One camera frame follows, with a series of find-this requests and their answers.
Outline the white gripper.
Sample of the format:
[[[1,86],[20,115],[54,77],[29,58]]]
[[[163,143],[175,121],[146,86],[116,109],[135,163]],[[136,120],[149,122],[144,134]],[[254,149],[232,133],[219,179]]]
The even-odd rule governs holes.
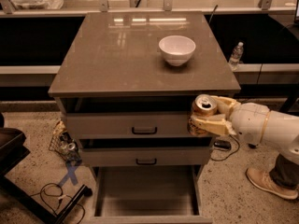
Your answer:
[[[196,134],[235,135],[240,142],[258,145],[270,109],[254,103],[240,104],[236,99],[212,95],[220,114],[200,117],[190,116],[191,130]]]

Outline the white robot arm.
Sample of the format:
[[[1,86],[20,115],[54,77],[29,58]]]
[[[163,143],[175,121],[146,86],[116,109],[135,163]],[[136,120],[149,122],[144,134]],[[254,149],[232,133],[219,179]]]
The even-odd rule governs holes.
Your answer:
[[[270,110],[266,105],[198,95],[192,102],[193,127],[216,135],[234,135],[252,145],[267,145],[288,161],[299,164],[299,118]]]

